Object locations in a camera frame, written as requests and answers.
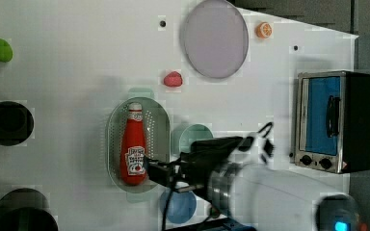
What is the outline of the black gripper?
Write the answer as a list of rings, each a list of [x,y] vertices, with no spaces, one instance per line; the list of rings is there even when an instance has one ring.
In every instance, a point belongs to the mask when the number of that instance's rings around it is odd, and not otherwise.
[[[174,189],[176,193],[193,192],[208,199],[208,185],[212,172],[223,165],[230,154],[237,149],[244,138],[239,136],[194,141],[189,153],[182,152],[175,163],[164,163],[144,157],[148,178],[164,187],[173,187],[175,180],[186,183],[185,187]],[[175,164],[179,173],[175,176]]]

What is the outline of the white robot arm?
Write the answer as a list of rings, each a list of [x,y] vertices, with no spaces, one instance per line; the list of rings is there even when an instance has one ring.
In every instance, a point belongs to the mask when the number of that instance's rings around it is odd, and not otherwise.
[[[289,170],[236,156],[255,135],[195,141],[170,162],[144,158],[151,181],[192,192],[221,215],[255,231],[369,231],[348,194]]]

